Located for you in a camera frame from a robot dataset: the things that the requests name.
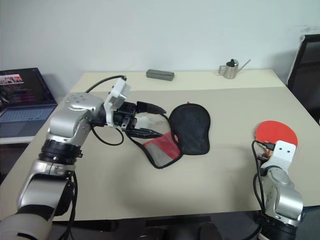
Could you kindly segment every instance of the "beige table surface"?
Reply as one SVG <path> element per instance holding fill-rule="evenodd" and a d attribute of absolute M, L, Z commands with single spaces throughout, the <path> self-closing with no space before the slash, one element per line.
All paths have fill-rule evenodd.
<path fill-rule="evenodd" d="M 90 134 L 82 147 L 84 156 L 76 162 L 79 195 L 75 219 L 258 209 L 252 189 L 255 162 L 251 141 L 255 127 L 265 120 L 286 123 L 296 132 L 299 145 L 289 176 L 302 194 L 305 206 L 320 205 L 320 127 L 280 80 L 277 84 L 279 86 L 131 92 L 128 101 L 153 103 L 168 113 L 187 101 L 204 106 L 211 117 L 210 151 L 201 156 L 185 155 L 173 165 L 158 170 L 127 138 L 122 145 L 114 147 L 100 143 Z M 102 98 L 107 95 L 106 92 L 93 94 Z M 48 123 L 2 183 L 1 219 L 16 212 L 18 192 L 40 152 L 47 128 Z M 100 129 L 99 134 L 109 142 L 119 140 L 118 133 L 111 128 Z M 66 213 L 55 220 L 68 218 Z"/>

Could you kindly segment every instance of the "laptop screen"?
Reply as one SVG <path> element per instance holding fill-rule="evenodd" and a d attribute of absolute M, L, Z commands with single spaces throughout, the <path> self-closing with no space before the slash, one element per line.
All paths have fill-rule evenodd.
<path fill-rule="evenodd" d="M 56 103 L 36 67 L 0 71 L 0 101 L 2 107 Z"/>

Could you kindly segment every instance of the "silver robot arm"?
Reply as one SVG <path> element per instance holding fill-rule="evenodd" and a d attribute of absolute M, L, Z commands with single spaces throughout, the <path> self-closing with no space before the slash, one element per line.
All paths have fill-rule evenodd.
<path fill-rule="evenodd" d="M 135 129 L 135 114 L 166 112 L 149 103 L 125 102 L 129 91 L 126 81 L 119 79 L 106 101 L 88 93 L 67 98 L 50 120 L 45 143 L 18 195 L 17 213 L 0 222 L 0 239 L 47 239 L 54 216 L 69 209 L 75 190 L 75 162 L 82 157 L 81 146 L 94 126 L 120 126 L 128 136 L 137 138 L 161 136 L 149 129 Z"/>
<path fill-rule="evenodd" d="M 260 240 L 293 240 L 301 219 L 303 199 L 288 176 L 296 146 L 277 141 L 272 156 L 261 165 L 264 213 Z"/>

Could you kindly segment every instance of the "laptop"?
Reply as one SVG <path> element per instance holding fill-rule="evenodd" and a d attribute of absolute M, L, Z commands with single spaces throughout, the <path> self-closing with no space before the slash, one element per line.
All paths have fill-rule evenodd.
<path fill-rule="evenodd" d="M 0 138 L 35 136 L 56 106 L 38 68 L 0 71 Z"/>

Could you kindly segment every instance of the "cable connector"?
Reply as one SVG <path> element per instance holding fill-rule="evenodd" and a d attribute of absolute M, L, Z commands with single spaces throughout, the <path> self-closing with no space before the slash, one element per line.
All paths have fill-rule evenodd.
<path fill-rule="evenodd" d="M 262 142 L 261 144 L 271 151 L 273 151 L 276 146 L 274 143 L 271 143 L 271 142 Z"/>

